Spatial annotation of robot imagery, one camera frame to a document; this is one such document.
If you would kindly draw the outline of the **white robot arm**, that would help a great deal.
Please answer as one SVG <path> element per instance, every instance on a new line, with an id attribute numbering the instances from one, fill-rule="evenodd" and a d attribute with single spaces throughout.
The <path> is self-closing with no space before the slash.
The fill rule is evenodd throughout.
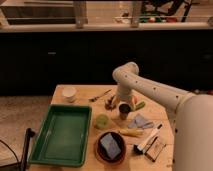
<path id="1" fill-rule="evenodd" d="M 172 171 L 213 171 L 213 95 L 195 94 L 139 76 L 128 62 L 113 70 L 114 103 L 130 103 L 135 90 L 176 115 Z"/>

